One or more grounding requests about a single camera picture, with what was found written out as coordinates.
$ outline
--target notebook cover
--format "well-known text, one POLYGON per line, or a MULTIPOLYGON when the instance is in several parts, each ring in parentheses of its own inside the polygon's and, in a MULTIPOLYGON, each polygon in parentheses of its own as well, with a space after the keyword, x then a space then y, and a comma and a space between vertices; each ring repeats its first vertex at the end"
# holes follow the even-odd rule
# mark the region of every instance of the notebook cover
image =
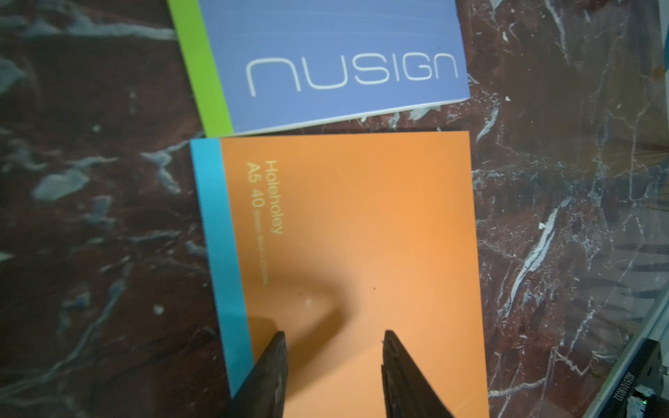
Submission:
POLYGON ((207 136, 470 97, 455 0, 169 0, 207 136))
POLYGON ((385 330, 487 417, 469 134, 191 143, 231 393, 286 333, 284 416, 384 417, 385 330))

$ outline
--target marble surface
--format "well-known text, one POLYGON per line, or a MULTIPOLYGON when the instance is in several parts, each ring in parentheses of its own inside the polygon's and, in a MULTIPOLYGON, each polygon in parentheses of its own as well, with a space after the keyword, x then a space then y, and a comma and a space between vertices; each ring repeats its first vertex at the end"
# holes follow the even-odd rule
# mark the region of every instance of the marble surface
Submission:
MULTIPOLYGON (((657 3, 458 11, 471 100, 296 132, 471 132, 490 416, 579 417, 669 270, 657 3)), ((2 0, 0 33, 0 415, 221 413, 167 6, 2 0)))

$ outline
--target white marble vein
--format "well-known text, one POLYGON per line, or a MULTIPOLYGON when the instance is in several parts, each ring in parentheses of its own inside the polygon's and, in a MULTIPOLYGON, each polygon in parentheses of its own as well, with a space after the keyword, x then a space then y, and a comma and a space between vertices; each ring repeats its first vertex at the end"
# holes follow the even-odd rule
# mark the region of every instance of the white marble vein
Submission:
POLYGON ((504 307, 499 312, 500 316, 508 318, 508 315, 511 312, 513 302, 516 298, 516 293, 518 293, 518 289, 520 288, 520 285, 525 279, 525 276, 530 272, 535 272, 543 263, 544 259, 546 258, 546 254, 548 254, 548 250, 551 247, 553 238, 555 236, 555 220, 557 218, 557 214, 561 208, 566 207, 568 204, 571 203, 572 200, 573 200, 572 197, 565 198, 555 209, 553 209, 551 214, 548 216, 548 220, 545 222, 545 227, 543 229, 541 237, 539 238, 539 242, 532 248, 530 253, 525 258, 525 261, 522 264, 522 268, 520 269, 520 272, 516 276, 516 280, 513 282, 513 287, 511 288, 511 295, 504 304, 504 307))

